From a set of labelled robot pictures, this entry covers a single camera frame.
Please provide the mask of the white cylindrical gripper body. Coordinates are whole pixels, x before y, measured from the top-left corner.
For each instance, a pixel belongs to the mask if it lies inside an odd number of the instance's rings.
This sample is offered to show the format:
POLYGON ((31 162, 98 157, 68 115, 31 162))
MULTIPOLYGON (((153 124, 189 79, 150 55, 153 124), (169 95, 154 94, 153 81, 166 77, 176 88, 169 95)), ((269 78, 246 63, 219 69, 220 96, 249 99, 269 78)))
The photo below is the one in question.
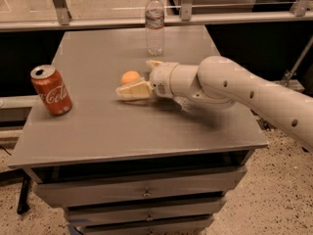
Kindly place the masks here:
POLYGON ((173 97, 170 87, 170 77, 178 63, 163 63, 155 67, 150 73, 150 84, 156 95, 161 98, 173 97))

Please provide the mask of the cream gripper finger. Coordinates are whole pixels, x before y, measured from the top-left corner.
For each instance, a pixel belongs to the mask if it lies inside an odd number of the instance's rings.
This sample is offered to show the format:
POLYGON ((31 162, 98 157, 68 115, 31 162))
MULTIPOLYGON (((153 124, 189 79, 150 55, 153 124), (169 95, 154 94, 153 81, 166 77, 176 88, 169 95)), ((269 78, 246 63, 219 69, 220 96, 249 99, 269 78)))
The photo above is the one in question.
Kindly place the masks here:
POLYGON ((162 62, 156 60, 147 60, 146 65, 151 71, 153 71, 156 67, 162 65, 162 62))
POLYGON ((115 93, 125 100, 147 99, 153 94, 153 88, 144 77, 139 77, 117 87, 115 93))

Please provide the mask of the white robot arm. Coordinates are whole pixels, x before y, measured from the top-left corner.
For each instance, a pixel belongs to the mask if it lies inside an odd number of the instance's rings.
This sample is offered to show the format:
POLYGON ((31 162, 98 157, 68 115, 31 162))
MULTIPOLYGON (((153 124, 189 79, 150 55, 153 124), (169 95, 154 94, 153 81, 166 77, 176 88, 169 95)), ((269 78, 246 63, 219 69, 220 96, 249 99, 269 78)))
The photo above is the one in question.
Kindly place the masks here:
POLYGON ((308 151, 313 150, 313 100, 265 80, 236 62, 210 56, 197 66, 148 60, 148 78, 137 76, 115 89, 124 100, 185 97, 213 109, 241 103, 282 130, 308 151))

